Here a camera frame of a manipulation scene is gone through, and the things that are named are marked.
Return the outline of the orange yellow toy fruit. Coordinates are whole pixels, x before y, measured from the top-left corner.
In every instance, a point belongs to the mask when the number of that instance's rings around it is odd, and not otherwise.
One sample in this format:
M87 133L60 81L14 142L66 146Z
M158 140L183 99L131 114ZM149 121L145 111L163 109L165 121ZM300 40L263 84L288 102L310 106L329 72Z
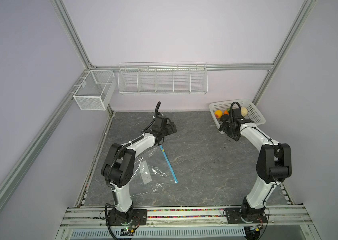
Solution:
M223 112L221 110L217 110L217 111L214 112L214 116L217 119L220 119L223 116Z

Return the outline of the white plastic perforated basket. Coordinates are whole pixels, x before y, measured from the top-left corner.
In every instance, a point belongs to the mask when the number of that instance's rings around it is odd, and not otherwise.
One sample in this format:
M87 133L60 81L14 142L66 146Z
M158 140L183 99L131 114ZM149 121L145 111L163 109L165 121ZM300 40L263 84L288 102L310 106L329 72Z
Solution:
M248 109L248 115L245 117L246 119L251 119L257 126L263 125L266 123L266 119L263 114L259 111L254 103L252 103L248 99L239 99L239 100L230 100L230 101L223 101L223 102L216 102L209 104L209 110L212 116L214 123L216 124L217 128L219 129L222 125L221 118L217 119L214 116L214 112L217 110L221 110L223 113L224 111L230 111L231 104L233 102L237 102L241 108L245 107Z

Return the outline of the clear zip top bag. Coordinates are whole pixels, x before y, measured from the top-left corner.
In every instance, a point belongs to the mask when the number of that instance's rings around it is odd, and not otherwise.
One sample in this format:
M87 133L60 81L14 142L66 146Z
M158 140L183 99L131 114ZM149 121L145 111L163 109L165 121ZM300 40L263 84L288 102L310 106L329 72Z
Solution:
M177 183L178 179L162 146L154 147L136 157L129 182L131 197L158 193L164 187Z

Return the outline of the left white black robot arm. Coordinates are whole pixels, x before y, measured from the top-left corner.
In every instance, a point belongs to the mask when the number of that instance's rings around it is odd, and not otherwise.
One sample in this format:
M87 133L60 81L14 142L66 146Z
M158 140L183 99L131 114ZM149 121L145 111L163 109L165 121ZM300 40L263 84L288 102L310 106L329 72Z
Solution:
M170 118L160 113L161 102L155 108L152 122L142 130L142 134L124 144L112 144L101 174L106 185L112 191L114 204L106 204L112 208L111 217L130 223L133 219L134 203L130 195L129 182L134 173L135 159L144 151L161 146L165 137L177 132L176 125Z

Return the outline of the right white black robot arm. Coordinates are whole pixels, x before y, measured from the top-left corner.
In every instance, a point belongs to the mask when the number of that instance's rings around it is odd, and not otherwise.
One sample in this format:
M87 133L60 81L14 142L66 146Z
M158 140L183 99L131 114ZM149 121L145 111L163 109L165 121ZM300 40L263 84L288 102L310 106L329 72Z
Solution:
M262 215L273 191L292 175L291 147L272 139L261 131L253 120L245 118L238 102L233 102L228 114L222 115L220 119L220 132L224 132L236 142L245 137L259 151L256 163L257 179L250 193L243 199L240 215L243 219Z

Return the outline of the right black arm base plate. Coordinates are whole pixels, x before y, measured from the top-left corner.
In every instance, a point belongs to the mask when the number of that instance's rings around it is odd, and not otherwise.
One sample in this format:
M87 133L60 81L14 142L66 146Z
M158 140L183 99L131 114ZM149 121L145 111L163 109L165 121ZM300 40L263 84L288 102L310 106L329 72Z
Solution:
M268 217L263 209L242 210L241 208L225 208L223 215L229 224L266 224Z

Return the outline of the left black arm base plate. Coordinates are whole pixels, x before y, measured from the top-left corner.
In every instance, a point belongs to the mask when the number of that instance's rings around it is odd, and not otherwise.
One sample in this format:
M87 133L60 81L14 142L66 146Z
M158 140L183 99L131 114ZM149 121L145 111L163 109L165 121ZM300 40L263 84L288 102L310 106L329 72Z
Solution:
M148 219L147 209L131 209L126 213L120 212L116 209L108 211L107 223L110 226L145 226Z

